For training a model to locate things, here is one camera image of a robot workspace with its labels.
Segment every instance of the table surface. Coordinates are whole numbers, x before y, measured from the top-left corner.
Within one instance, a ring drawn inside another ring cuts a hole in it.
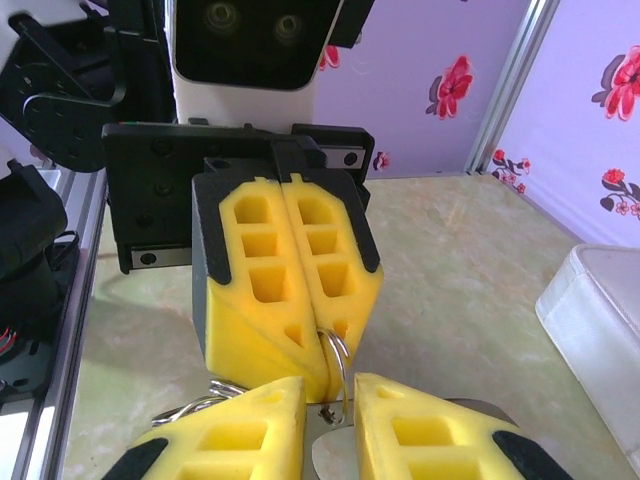
[[[354,370],[501,407],[576,479],[631,480],[622,452],[534,304],[575,245],[493,177],[368,182],[385,284]],[[123,275],[107,212],[64,479],[101,478],[154,415],[206,394],[191,268]],[[314,446],[324,479],[357,478],[352,429]]]

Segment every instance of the camera lens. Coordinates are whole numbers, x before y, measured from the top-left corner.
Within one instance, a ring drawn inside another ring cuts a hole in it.
[[[302,20],[297,15],[280,17],[275,28],[276,38],[285,45],[294,43],[302,33]]]
[[[231,3],[216,2],[207,8],[205,22],[213,33],[231,35],[238,28],[240,14]]]

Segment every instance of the wallpaper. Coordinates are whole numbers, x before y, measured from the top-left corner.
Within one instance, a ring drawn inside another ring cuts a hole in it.
[[[489,167],[589,243],[640,246],[639,15],[560,2]]]
[[[529,0],[376,0],[353,49],[329,46],[315,123],[376,139],[371,176],[461,172]]]

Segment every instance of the red wire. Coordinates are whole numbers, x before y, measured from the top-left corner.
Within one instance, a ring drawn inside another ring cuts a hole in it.
[[[9,338],[9,340],[7,341],[7,343],[5,343],[1,348],[0,348],[0,354],[6,352],[7,350],[9,350],[11,348],[11,346],[15,343],[16,341],[16,337],[18,335],[17,334],[13,334],[11,335],[11,337]]]

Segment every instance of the camera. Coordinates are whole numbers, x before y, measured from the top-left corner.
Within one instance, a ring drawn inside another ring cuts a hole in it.
[[[313,121],[313,77],[344,0],[166,0],[178,121],[288,133]]]

